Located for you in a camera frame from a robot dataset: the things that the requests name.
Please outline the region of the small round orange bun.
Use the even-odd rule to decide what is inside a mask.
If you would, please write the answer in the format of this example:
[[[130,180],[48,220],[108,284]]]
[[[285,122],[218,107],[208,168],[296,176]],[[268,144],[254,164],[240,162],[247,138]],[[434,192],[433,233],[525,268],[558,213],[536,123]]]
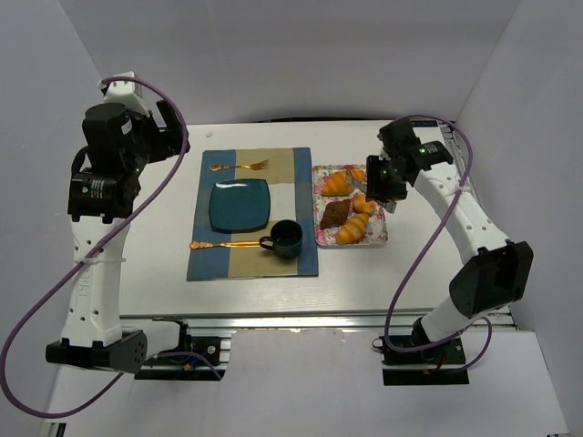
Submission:
[[[353,209],[357,213],[372,215],[376,208],[377,203],[374,200],[368,200],[365,194],[360,194],[353,198]]]

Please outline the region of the steel tongs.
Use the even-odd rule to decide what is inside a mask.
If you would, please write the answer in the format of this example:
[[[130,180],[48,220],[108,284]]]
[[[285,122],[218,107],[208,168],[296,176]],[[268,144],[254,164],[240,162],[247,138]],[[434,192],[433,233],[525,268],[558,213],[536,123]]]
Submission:
[[[350,169],[346,170],[345,179],[348,184],[355,186],[356,188],[361,190],[362,193],[364,194],[367,193],[367,185],[358,178],[356,178]],[[397,204],[392,200],[381,201],[376,199],[375,202],[389,214],[394,214],[396,211]]]

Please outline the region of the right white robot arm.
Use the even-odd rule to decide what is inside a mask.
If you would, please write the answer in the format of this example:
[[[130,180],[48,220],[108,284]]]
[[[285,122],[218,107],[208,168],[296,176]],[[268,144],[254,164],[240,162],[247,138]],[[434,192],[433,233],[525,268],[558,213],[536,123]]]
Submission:
[[[377,156],[366,161],[368,195],[391,208],[415,189],[440,218],[421,252],[426,254],[447,231],[463,267],[449,283],[448,297],[414,324],[410,342],[392,351],[416,353],[437,348],[459,337],[474,321],[492,310],[521,300],[534,259],[525,242],[514,242],[482,210],[466,189],[467,174],[439,141],[416,137],[385,140]]]

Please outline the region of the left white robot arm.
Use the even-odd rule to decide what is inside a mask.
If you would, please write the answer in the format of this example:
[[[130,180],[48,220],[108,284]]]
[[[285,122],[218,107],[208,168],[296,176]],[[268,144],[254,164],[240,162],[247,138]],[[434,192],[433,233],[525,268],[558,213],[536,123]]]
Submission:
[[[161,352],[177,351],[186,326],[178,320],[123,321],[119,286],[128,219],[148,163],[189,148],[176,112],[164,100],[157,108],[166,125],[148,111],[106,102],[85,113],[86,146],[71,165],[67,213],[74,238],[74,275],[66,323],[47,345],[46,360],[89,370],[137,373]]]

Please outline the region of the large striped orange croissant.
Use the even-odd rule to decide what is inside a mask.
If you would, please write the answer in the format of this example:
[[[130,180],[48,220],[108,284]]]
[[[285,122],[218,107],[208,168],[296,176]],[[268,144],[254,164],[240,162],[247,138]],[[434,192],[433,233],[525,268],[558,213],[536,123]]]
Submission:
[[[327,197],[349,196],[354,191],[355,185],[347,179],[348,176],[363,182],[366,173],[362,169],[336,171],[329,176],[327,182],[322,187],[322,195]]]

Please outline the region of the small striped orange croissant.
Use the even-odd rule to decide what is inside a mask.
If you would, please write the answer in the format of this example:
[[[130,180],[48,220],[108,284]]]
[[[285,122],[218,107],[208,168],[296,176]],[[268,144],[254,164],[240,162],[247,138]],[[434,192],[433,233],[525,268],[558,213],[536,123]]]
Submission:
[[[339,228],[335,235],[335,242],[344,245],[359,240],[366,233],[369,220],[370,216],[367,213],[354,215]]]

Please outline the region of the brown chocolate croissant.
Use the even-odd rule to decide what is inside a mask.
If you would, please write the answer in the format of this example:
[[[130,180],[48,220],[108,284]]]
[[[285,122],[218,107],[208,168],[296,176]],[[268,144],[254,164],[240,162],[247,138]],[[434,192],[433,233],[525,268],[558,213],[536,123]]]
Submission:
[[[329,202],[324,209],[320,221],[321,229],[336,228],[344,225],[351,209],[351,200],[348,198]]]

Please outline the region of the floral serving tray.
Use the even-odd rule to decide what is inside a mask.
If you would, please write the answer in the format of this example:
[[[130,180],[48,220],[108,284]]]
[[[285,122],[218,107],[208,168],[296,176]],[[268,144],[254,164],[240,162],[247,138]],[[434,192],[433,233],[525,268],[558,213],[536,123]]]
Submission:
[[[358,179],[364,184],[366,183],[367,176],[365,165],[321,165],[312,168],[312,200],[315,241],[320,247],[327,249],[349,246],[381,247],[388,242],[389,232],[387,230],[384,210],[380,206],[376,206],[369,214],[366,231],[359,239],[348,244],[339,244],[336,241],[336,234],[340,228],[355,215],[360,214],[360,211],[354,207],[354,201],[363,193],[360,189],[354,188],[353,192],[347,196],[326,196],[322,193],[322,190],[332,175],[338,172],[350,170],[354,170]],[[335,202],[343,202],[345,200],[350,201],[350,205],[346,209],[346,220],[341,221],[336,219],[337,225],[325,225],[323,227],[321,223],[328,205]]]

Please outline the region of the right blue label sticker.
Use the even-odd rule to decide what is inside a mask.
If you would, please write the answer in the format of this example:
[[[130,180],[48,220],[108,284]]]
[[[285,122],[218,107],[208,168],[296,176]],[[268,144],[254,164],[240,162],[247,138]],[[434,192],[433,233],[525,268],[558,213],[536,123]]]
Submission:
[[[439,127],[437,121],[429,119],[412,120],[411,124],[413,127]]]

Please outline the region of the blue beige placemat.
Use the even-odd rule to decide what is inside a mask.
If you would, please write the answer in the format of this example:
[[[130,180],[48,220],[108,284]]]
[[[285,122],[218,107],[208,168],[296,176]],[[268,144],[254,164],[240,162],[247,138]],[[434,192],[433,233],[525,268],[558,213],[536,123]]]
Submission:
[[[211,171],[210,165],[249,165],[270,161],[262,170],[244,168]],[[271,194],[271,214],[263,229],[221,233],[210,226],[210,192],[216,182],[232,179],[265,179]],[[191,239],[206,242],[259,241],[269,236],[280,220],[290,219],[302,226],[302,252],[296,259],[280,259],[271,250],[198,249],[189,254],[188,281],[307,276],[319,272],[312,210],[312,154],[307,147],[206,150],[202,154],[199,190],[194,210]]]

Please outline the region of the teal square plate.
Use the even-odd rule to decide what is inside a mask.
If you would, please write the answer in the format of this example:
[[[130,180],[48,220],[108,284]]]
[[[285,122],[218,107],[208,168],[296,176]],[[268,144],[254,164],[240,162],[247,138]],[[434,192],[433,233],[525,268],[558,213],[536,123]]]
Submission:
[[[216,232],[240,233],[263,229],[271,214],[268,183],[260,178],[216,182],[210,192],[210,226]]]

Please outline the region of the gold fork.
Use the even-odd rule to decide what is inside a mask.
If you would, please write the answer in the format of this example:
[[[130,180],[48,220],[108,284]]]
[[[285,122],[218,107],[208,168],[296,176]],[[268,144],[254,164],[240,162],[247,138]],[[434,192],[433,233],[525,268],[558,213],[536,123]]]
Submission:
[[[222,171],[222,170],[230,170],[230,169],[237,169],[237,168],[244,168],[253,171],[262,170],[269,166],[270,161],[265,159],[258,163],[253,163],[249,165],[210,165],[211,171]]]

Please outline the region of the dark green mug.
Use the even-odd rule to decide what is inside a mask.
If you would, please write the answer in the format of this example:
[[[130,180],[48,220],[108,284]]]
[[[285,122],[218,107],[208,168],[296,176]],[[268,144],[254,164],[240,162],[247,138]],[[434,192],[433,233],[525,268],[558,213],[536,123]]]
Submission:
[[[271,250],[280,259],[296,259],[302,252],[302,226],[290,219],[273,225],[269,236],[261,237],[260,247]]]

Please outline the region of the gold knife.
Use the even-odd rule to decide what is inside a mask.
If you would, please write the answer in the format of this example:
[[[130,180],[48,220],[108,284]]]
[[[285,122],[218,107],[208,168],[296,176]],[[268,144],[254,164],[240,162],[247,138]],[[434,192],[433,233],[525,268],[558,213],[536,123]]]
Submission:
[[[243,249],[243,248],[259,248],[261,246],[259,241],[230,241],[230,242],[206,242],[206,241],[192,241],[189,244],[191,250],[198,249]]]

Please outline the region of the aluminium table frame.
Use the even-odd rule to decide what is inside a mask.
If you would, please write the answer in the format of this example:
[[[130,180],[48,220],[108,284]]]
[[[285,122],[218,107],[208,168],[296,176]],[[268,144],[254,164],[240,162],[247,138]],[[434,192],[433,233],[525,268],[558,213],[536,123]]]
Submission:
[[[316,278],[189,282],[187,240],[206,150],[309,147],[317,163],[379,149],[378,124],[200,125],[177,176],[134,224],[122,273],[125,315],[185,315],[230,336],[218,381],[123,377],[86,410],[55,421],[66,436],[508,436],[527,431],[497,331],[467,385],[390,387],[371,341],[406,268],[453,197],[454,170],[412,190],[380,249],[325,249]]]

